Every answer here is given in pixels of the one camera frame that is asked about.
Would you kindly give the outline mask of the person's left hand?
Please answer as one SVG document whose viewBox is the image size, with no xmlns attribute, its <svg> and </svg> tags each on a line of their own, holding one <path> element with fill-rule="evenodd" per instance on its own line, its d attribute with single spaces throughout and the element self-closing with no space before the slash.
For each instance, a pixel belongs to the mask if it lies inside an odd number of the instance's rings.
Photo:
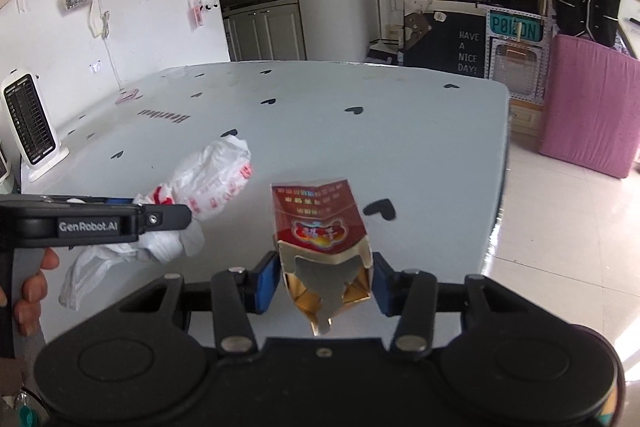
<svg viewBox="0 0 640 427">
<path fill-rule="evenodd" d="M 43 272 L 54 270 L 60 265 L 60 258 L 52 248 L 44 250 L 39 271 L 23 284 L 22 298 L 13 306 L 13 315 L 18 331 L 24 337 L 38 332 L 41 317 L 41 303 L 48 295 L 48 283 Z"/>
</svg>

